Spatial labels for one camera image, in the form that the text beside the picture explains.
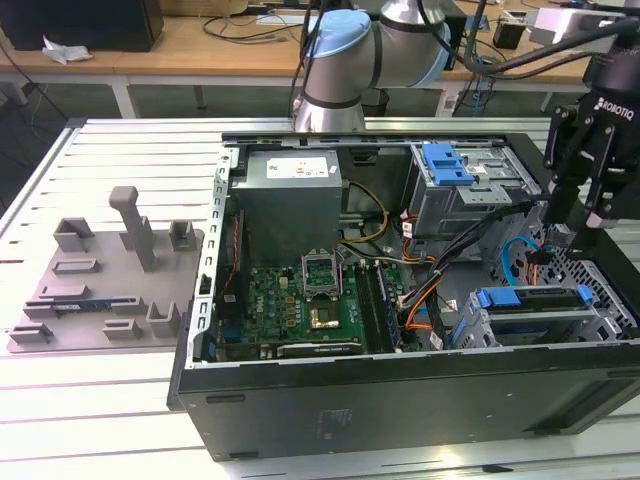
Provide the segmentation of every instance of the robotiq logo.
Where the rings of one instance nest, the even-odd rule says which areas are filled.
[[[635,115],[635,112],[633,110],[629,110],[628,108],[621,107],[620,105],[616,105],[615,103],[608,102],[602,97],[598,99],[598,104],[595,107],[593,107],[593,109],[606,110],[607,112],[620,115],[621,117],[624,117],[629,121],[633,120],[633,116]]]

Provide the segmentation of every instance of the blue cable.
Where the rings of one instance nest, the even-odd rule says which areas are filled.
[[[482,57],[478,57],[478,52],[477,50],[474,51],[474,55],[476,56],[476,60],[478,63],[482,63]],[[482,82],[482,76],[478,76],[478,81],[476,82],[476,103],[473,106],[473,116],[476,117],[478,116],[478,109],[480,107],[480,97],[482,96],[480,94],[480,83]]]
[[[509,268],[509,248],[512,244],[517,241],[522,241],[533,248],[536,252],[540,251],[540,247],[536,242],[534,242],[529,237],[524,237],[522,235],[518,235],[517,237],[512,238],[508,242],[502,246],[502,251],[500,252],[500,263],[502,264],[502,271],[504,272],[504,277],[507,279],[507,283],[511,286],[516,284],[516,279],[511,273],[511,269]]]

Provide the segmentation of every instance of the light blue robot arm cap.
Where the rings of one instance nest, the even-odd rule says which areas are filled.
[[[442,25],[444,26],[443,39],[445,42],[449,43],[449,41],[451,40],[451,30],[449,30],[449,25],[447,25],[446,23],[443,23]],[[412,85],[411,88],[425,88],[428,87],[431,82],[437,80],[444,70],[448,58],[449,53],[444,48],[440,47],[440,53],[438,53],[436,61],[433,62],[433,65],[431,65],[431,68],[429,69],[427,74],[418,83]]]
[[[371,30],[371,19],[365,12],[356,10],[327,12],[320,23],[314,57],[330,57],[347,50],[362,40],[369,30]]]

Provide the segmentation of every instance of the yellow wire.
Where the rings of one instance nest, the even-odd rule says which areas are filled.
[[[384,205],[382,204],[382,201],[378,198],[378,196],[375,193],[373,193],[371,190],[369,190],[367,187],[365,187],[361,183],[354,182],[351,180],[349,181],[349,183],[353,183],[354,185],[357,185],[362,190],[367,192],[367,194],[370,195],[371,198],[375,200],[375,202],[380,206],[380,209],[382,210],[382,214],[384,215],[384,220],[382,222],[382,225],[380,225],[380,229],[377,232],[374,232],[371,235],[367,235],[365,237],[343,238],[342,240],[339,241],[339,243],[364,243],[364,242],[368,242],[369,240],[375,240],[376,238],[384,234],[384,232],[387,230],[387,225],[389,224],[389,212],[387,212],[387,209],[384,207]]]
[[[420,297],[420,299],[413,306],[413,308],[411,309],[411,312],[409,313],[409,317],[407,318],[407,323],[405,324],[406,328],[411,328],[412,326],[420,325],[419,323],[418,324],[412,324],[411,322],[413,321],[413,318],[416,316],[416,312],[418,311],[418,308],[420,308],[420,304],[423,303],[427,299],[427,297],[431,294],[431,292],[433,292],[433,290],[438,285],[440,285],[441,281],[442,281],[442,277],[440,277],[436,283],[431,285],[429,287],[429,289],[426,292],[424,292],[422,297]]]

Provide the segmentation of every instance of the slotted aluminum table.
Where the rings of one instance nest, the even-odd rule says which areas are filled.
[[[544,119],[372,120],[373,130],[524,132],[544,147]],[[173,352],[21,355],[7,331],[56,248],[62,217],[94,231],[123,230],[108,206],[115,185],[135,185],[154,228],[183,218],[201,227],[224,131],[288,131],[286,119],[94,120],[66,128],[0,221],[0,478],[476,478],[640,476],[640,400],[571,437],[469,443],[216,464],[186,413],[166,405]],[[612,235],[640,265],[640,227]]]

